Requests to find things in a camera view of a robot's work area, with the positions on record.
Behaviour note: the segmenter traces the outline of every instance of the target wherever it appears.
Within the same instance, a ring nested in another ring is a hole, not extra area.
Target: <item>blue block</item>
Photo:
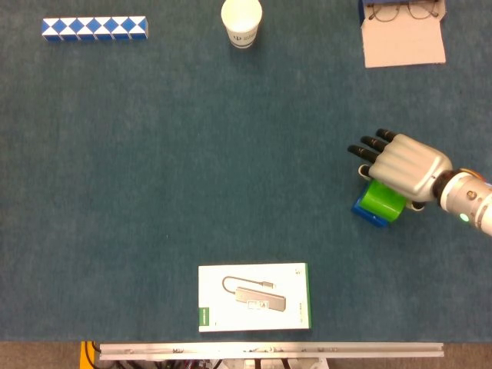
[[[41,34],[47,41],[145,40],[143,15],[127,17],[44,18]]]
[[[362,193],[362,195],[357,199],[355,202],[354,206],[352,206],[352,212],[359,215],[366,221],[369,221],[372,223],[372,225],[375,225],[376,227],[383,228],[386,227],[389,222],[386,219],[380,218],[377,215],[371,213],[370,211],[367,211],[366,209],[361,207],[361,199],[364,196],[365,191]]]

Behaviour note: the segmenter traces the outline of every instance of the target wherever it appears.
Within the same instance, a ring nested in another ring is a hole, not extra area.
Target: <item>eyeglasses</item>
[[[402,4],[407,4],[408,12],[414,19],[426,19],[429,17],[437,17],[436,4],[439,0],[411,0],[409,2],[395,2],[391,4],[371,4],[368,8],[372,8],[372,15],[369,20],[377,19],[379,22],[391,22],[400,13]]]

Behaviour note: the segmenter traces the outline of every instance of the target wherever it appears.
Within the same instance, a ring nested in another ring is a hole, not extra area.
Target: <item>floor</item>
[[[79,353],[78,343],[0,342],[0,367],[77,369]],[[343,359],[328,363],[330,369],[490,369],[492,344],[447,344],[444,358]]]

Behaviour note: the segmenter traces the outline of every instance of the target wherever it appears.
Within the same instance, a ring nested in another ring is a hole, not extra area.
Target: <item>silver robotic hand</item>
[[[385,129],[361,142],[372,148],[349,146],[348,151],[371,163],[359,167],[365,178],[374,178],[411,201],[411,208],[421,210],[428,201],[438,204],[462,220],[492,235],[492,186],[478,173],[454,170],[442,152],[406,135]]]

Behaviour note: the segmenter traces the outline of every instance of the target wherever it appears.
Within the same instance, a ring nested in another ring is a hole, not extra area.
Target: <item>paper cup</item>
[[[236,48],[249,48],[256,37],[263,10],[258,0],[226,0],[221,17]]]

